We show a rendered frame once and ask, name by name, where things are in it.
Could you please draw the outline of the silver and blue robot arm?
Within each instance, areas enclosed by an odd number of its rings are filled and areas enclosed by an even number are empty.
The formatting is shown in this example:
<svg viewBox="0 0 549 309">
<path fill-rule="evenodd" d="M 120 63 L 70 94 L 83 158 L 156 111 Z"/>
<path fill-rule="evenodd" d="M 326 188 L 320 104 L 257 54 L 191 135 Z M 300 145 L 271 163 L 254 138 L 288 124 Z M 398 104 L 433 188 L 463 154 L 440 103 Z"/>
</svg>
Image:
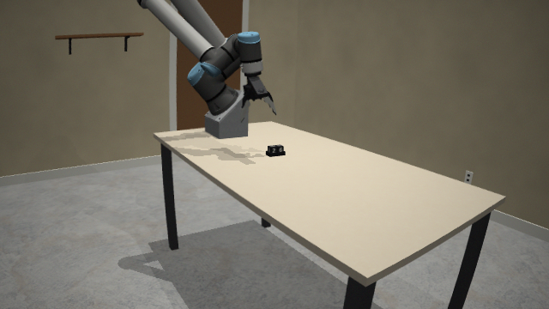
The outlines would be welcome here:
<svg viewBox="0 0 549 309">
<path fill-rule="evenodd" d="M 224 81 L 240 67 L 247 74 L 263 70 L 259 33 L 225 38 L 197 0 L 170 1 L 182 16 L 165 0 L 137 0 L 199 59 L 187 80 L 207 102 L 212 115 L 219 115 L 238 98 L 238 92 Z"/>
</svg>

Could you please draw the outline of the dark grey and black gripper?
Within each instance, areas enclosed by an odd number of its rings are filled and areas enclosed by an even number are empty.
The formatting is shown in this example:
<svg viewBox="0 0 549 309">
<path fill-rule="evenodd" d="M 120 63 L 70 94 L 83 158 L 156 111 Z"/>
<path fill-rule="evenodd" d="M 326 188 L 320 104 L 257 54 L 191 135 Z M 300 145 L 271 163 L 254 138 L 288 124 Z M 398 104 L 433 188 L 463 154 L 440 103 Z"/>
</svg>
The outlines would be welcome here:
<svg viewBox="0 0 549 309">
<path fill-rule="evenodd" d="M 244 74 L 244 76 L 247 76 L 247 84 L 243 85 L 244 87 L 244 97 L 242 100 L 242 108 L 241 108 L 241 114 L 240 114 L 240 123 L 244 120 L 244 115 L 246 114 L 247 108 L 250 106 L 250 99 L 253 101 L 257 100 L 255 94 L 253 93 L 250 84 L 248 83 L 249 77 L 255 77 L 261 75 L 262 72 L 252 73 L 252 74 Z M 275 110 L 275 104 L 273 102 L 271 94 L 268 92 L 268 97 L 264 98 L 264 101 L 269 104 L 269 107 L 272 108 L 273 113 L 276 115 Z"/>
</svg>

